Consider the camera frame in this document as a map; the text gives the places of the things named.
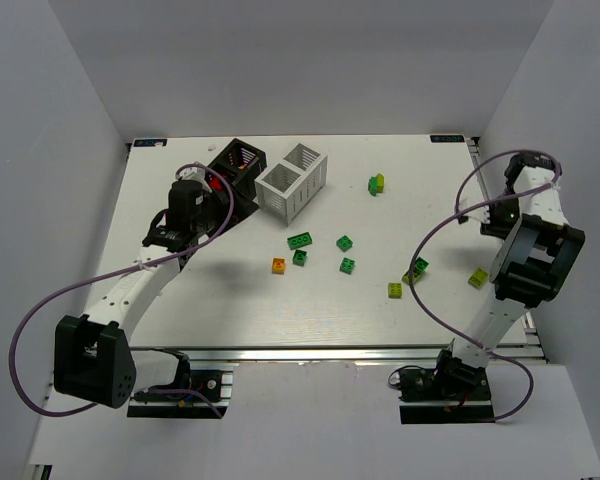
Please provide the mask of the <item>red curved lego brick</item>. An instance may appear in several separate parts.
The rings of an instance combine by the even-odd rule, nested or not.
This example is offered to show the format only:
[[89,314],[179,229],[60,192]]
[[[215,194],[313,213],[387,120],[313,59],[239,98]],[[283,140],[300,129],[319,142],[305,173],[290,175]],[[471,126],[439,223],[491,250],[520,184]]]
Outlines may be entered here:
[[223,183],[215,176],[209,176],[207,178],[207,183],[214,191],[221,192],[224,190]]

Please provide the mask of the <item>orange small lego brick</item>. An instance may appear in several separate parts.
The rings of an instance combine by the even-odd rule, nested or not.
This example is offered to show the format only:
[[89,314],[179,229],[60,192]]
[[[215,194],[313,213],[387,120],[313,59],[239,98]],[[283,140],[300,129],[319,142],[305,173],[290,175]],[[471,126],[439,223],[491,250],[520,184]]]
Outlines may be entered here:
[[286,261],[284,258],[274,257],[272,259],[271,272],[277,275],[283,275],[286,269]]

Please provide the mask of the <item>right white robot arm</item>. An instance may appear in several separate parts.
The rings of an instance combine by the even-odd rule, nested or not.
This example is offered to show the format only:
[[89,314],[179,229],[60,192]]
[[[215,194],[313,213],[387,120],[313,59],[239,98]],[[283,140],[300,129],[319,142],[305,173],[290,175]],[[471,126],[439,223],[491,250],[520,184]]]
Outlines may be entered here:
[[562,169],[538,151],[512,154],[502,194],[487,206],[480,227],[502,240],[489,269],[489,296],[465,332],[438,355],[440,370],[474,376],[486,369],[512,325],[561,290],[585,242],[561,206]]

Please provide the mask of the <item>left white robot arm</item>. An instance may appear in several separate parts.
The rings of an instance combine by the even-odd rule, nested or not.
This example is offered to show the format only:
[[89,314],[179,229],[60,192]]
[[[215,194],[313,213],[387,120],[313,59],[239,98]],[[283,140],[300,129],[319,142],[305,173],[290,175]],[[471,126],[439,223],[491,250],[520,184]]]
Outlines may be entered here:
[[223,177],[172,184],[168,206],[152,219],[132,270],[81,316],[66,315],[57,324],[56,391],[111,408],[123,406],[137,392],[188,395],[192,377],[184,354],[133,352],[129,339],[200,246],[227,229],[235,206],[234,189]]

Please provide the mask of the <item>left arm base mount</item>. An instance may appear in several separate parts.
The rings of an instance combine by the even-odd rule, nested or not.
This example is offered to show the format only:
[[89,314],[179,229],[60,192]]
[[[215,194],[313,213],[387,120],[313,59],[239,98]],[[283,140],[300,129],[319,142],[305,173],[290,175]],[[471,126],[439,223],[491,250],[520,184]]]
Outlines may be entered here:
[[180,351],[132,353],[136,382],[127,416],[143,419],[221,419],[229,405],[234,369],[192,360]]

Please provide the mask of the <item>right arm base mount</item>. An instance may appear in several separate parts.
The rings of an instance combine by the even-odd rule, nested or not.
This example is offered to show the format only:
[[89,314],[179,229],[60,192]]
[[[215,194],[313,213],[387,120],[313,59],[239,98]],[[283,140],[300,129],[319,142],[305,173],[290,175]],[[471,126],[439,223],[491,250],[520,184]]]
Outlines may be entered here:
[[399,392],[403,425],[481,424],[494,421],[486,369],[465,365],[442,350],[436,365],[405,365],[387,378]]

